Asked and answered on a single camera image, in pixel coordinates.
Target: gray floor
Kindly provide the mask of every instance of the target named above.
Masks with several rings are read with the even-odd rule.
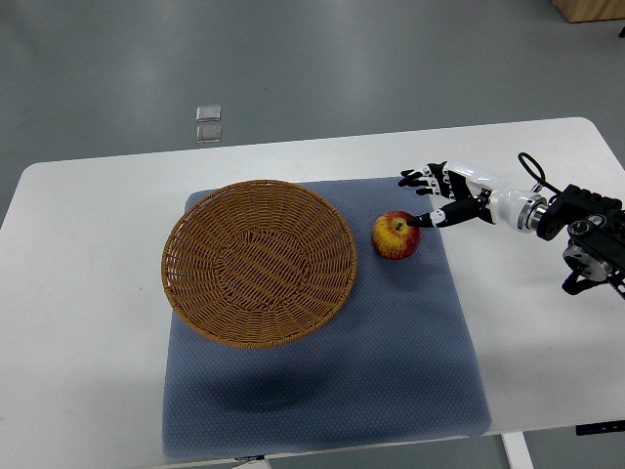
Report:
[[[32,163],[198,148],[202,104],[213,146],[584,116],[623,163],[624,25],[549,0],[0,0],[0,220]],[[537,469],[625,465],[621,434],[526,437]],[[274,466],[507,464],[493,437]]]

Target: apple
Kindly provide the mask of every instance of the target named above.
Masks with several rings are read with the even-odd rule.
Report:
[[[373,225],[371,243],[375,252],[385,259],[399,260],[414,252],[421,241],[421,230],[409,227],[408,212],[394,210],[378,218]]]

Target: woven basket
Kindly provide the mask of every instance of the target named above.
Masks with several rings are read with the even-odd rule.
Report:
[[[216,342],[266,348],[326,325],[347,301],[356,251],[325,199],[281,181],[233,184],[178,221],[162,257],[174,311]]]

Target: gray mat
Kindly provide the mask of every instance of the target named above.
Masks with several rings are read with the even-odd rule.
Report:
[[[172,317],[163,447],[175,458],[239,457],[478,436],[490,425],[471,337],[438,231],[402,261],[371,247],[389,210],[421,214],[427,197],[397,178],[304,184],[350,225],[352,296],[320,331],[243,350]],[[190,208],[209,192],[193,194]]]

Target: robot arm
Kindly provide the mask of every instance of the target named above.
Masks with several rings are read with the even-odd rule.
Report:
[[[439,210],[408,220],[414,227],[444,228],[473,218],[493,225],[506,223],[520,232],[531,231],[530,214],[544,197],[511,188],[501,179],[458,161],[428,164],[420,171],[402,171],[399,186],[416,187],[417,194],[436,194],[454,200]]]
[[[539,171],[534,174],[525,160]],[[458,161],[428,164],[419,171],[401,172],[398,185],[416,187],[418,195],[442,195],[452,202],[439,210],[408,220],[413,227],[444,228],[474,218],[493,225],[505,223],[518,232],[536,232],[551,240],[565,227],[568,248],[562,254],[571,268],[564,291],[575,295],[609,283],[625,299],[625,211],[622,202],[569,185],[564,191],[551,186],[538,162],[527,153],[519,161],[537,181],[531,191],[511,188],[505,181]],[[549,188],[548,202],[538,192]]]

